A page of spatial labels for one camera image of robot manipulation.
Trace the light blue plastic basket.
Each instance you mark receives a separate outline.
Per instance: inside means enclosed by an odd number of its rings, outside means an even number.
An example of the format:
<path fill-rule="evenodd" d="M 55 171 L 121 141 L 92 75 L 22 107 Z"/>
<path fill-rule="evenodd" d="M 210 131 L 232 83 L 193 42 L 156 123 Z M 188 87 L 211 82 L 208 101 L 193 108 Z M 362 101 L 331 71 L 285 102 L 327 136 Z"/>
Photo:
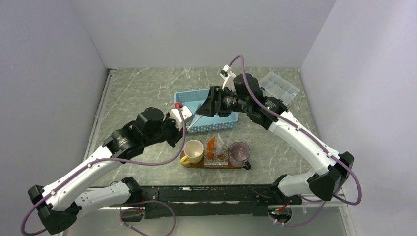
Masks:
<path fill-rule="evenodd" d="M 197 108 L 205 101 L 208 94 L 209 89 L 176 92 L 173 95 L 173 100 L 174 103 L 179 102 L 183 106 L 187 106 L 194 114 Z M 238 114 L 236 112 L 232 112 L 227 117 L 220 117 L 218 115 L 213 117 L 202 117 L 194 124 L 189 132 L 198 133 L 234 128 L 237 121 Z"/>

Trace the yellow ceramic mug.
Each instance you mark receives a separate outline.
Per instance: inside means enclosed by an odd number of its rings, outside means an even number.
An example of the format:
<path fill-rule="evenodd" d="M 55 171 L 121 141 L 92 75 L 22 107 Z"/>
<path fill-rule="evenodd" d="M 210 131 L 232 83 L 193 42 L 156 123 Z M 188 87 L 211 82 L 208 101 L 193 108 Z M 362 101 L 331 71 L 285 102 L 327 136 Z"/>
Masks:
<path fill-rule="evenodd" d="M 198 140 L 190 140 L 184 145 L 183 154 L 183 157 L 180 159 L 181 165 L 197 164 L 203 158 L 204 146 Z"/>

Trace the orange capped toothpaste tube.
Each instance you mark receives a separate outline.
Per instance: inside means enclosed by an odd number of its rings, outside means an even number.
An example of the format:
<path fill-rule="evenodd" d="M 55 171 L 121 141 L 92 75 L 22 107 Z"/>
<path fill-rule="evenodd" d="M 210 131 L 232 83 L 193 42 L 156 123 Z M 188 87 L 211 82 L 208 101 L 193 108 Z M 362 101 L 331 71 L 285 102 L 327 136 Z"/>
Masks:
<path fill-rule="evenodd" d="M 206 146 L 206 157 L 209 160 L 212 160 L 215 156 L 215 136 L 208 141 Z"/>

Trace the clear acrylic toothbrush holder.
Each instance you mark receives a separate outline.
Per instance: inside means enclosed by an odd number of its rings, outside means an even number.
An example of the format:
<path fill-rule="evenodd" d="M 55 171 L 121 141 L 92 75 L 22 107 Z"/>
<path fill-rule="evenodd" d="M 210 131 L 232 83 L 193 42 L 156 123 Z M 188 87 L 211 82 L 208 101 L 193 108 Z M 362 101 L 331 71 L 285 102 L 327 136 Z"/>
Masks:
<path fill-rule="evenodd" d="M 224 149 L 224 154 L 223 155 L 216 155 L 216 151 L 215 151 L 215 156 L 212 160 L 207 159 L 206 155 L 205 155 L 205 161 L 204 161 L 204 165 L 207 166 L 211 166 L 211 165 L 219 165 L 219 166 L 224 166 L 227 165 L 229 163 L 229 157 L 228 157 L 228 149 L 225 145 L 225 149 Z"/>

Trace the brown wooden oval tray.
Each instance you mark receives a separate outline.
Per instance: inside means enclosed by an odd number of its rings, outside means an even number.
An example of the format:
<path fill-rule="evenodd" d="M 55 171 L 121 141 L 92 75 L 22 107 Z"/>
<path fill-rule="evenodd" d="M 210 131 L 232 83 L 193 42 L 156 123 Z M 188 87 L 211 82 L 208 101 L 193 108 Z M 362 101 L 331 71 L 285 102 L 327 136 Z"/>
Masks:
<path fill-rule="evenodd" d="M 185 165 L 185 167 L 194 168 L 194 169 L 242 169 L 243 168 L 243 167 L 234 167 L 230 163 L 227 164 L 227 165 L 224 165 L 224 166 L 219 166 L 219 165 L 207 166 L 207 165 L 204 165 L 205 155 L 206 155 L 206 151 L 204 150 L 203 151 L 203 158 L 198 163 L 187 164 L 187 165 Z"/>

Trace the purple ceramic mug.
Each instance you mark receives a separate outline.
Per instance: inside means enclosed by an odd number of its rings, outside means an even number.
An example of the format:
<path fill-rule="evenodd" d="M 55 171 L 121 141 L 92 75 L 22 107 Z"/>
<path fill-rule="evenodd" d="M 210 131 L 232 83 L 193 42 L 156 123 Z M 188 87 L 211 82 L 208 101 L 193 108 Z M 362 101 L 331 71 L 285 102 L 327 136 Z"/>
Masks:
<path fill-rule="evenodd" d="M 229 147 L 229 163 L 233 167 L 250 170 L 252 168 L 249 163 L 250 154 L 250 148 L 246 143 L 234 142 Z"/>

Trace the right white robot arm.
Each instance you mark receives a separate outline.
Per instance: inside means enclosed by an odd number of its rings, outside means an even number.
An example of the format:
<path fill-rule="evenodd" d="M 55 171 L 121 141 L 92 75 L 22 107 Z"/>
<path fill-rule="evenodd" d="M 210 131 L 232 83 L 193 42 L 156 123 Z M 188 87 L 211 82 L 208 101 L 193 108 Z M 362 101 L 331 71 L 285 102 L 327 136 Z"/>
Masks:
<path fill-rule="evenodd" d="M 271 198 L 283 204 L 289 197 L 314 194 L 330 201 L 345 183 L 354 162 L 349 152 L 339 153 L 320 141 L 275 97 L 264 96 L 259 82 L 251 74 L 233 79 L 234 91 L 211 86 L 208 96 L 197 109 L 198 115 L 227 117 L 232 112 L 245 113 L 252 122 L 285 140 L 312 166 L 313 171 L 295 176 L 282 175 L 274 183 Z"/>

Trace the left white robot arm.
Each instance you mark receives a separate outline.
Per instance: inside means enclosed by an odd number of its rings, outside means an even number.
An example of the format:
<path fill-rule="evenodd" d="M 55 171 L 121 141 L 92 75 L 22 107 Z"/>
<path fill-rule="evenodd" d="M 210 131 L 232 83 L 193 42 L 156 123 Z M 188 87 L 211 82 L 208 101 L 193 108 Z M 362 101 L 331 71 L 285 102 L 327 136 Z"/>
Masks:
<path fill-rule="evenodd" d="M 193 113 L 176 104 L 168 113 L 149 107 L 133 121 L 115 130 L 84 162 L 65 176 L 46 186 L 35 185 L 28 190 L 44 230 L 54 235 L 65 231 L 78 218 L 103 207 L 139 205 L 143 191 L 132 177 L 123 178 L 109 187 L 89 191 L 102 176 L 134 158 L 148 146 L 167 142 L 174 147 L 184 141 L 186 124 Z"/>

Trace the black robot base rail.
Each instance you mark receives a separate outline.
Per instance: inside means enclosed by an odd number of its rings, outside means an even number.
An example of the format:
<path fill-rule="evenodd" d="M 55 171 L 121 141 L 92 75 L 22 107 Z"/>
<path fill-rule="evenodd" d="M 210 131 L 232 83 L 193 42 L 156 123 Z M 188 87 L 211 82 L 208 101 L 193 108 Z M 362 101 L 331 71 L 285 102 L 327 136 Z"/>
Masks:
<path fill-rule="evenodd" d="M 114 207 L 140 207 L 145 219 L 171 216 L 239 215 L 268 216 L 274 208 L 302 204 L 301 197 L 285 197 L 272 184 L 142 186 L 142 197 L 113 204 Z"/>

